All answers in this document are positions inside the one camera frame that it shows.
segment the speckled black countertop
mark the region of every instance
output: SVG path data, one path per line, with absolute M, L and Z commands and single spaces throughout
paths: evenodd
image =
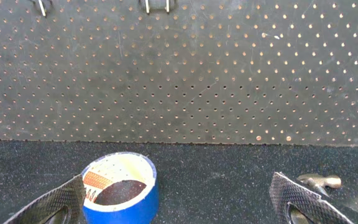
M 0 141 L 0 214 L 117 151 L 141 153 L 156 165 L 154 223 L 275 223 L 275 171 L 291 178 L 336 174 L 343 187 L 329 194 L 358 212 L 358 147 Z

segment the black table surface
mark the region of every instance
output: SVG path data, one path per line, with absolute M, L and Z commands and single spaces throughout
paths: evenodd
M 0 141 L 0 214 L 118 151 L 141 153 L 157 168 L 153 223 L 275 223 L 274 172 L 336 174 L 342 187 L 330 196 L 358 212 L 358 147 Z

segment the painter's tape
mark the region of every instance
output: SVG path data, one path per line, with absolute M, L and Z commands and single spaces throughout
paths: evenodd
M 93 223 L 150 223 L 158 210 L 157 171 L 147 157 L 134 152 L 117 152 L 97 159 L 81 173 L 86 189 L 83 211 Z M 134 198 L 114 205 L 95 203 L 103 190 L 125 181 L 143 183 Z

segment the pegboard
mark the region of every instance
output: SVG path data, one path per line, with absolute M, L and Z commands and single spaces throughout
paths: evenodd
M 0 139 L 358 145 L 358 1 L 156 1 L 0 0 Z

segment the roll of tape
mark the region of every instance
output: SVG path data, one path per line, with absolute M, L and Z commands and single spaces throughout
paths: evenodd
M 88 223 L 150 223 L 158 210 L 157 171 L 147 157 L 117 152 L 92 162 L 81 173 Z

